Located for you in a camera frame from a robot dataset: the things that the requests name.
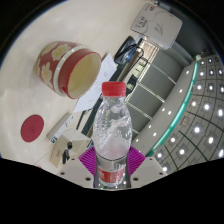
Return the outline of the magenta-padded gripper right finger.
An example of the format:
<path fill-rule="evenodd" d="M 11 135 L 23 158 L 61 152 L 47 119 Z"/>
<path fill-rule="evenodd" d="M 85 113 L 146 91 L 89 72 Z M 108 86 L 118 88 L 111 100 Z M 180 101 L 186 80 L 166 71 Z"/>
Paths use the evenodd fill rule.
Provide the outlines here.
<path fill-rule="evenodd" d="M 146 157 L 131 147 L 127 157 L 127 172 L 131 188 L 140 188 L 167 175 L 154 157 Z"/>

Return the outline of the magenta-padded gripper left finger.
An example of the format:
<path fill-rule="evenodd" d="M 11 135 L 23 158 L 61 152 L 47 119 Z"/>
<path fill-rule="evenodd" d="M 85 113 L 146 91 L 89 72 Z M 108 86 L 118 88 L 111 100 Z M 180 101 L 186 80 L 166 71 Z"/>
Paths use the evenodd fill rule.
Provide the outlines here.
<path fill-rule="evenodd" d="M 59 176 L 84 188 L 94 187 L 96 173 L 95 149 L 83 152 L 79 157 L 72 157 L 59 171 Z"/>

